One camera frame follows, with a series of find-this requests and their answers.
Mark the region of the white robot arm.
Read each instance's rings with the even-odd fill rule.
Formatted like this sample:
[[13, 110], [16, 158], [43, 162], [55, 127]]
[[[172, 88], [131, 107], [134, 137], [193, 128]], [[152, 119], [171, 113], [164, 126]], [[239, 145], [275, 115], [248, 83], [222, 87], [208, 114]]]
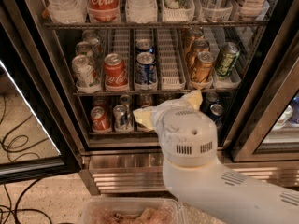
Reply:
[[246, 175], [217, 157], [214, 121], [199, 110], [202, 93], [133, 111], [158, 135], [163, 181], [180, 201], [227, 224], [299, 224], [298, 193]]

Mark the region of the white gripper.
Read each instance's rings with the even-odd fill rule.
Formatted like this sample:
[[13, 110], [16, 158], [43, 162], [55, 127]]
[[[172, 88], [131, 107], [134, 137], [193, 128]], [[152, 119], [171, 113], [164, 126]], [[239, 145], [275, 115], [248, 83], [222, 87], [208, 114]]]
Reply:
[[138, 108], [133, 115], [141, 127], [154, 128], [165, 161], [198, 167], [216, 158], [218, 141], [216, 124], [199, 111], [202, 102], [201, 91], [194, 90], [182, 99], [168, 100], [154, 108]]

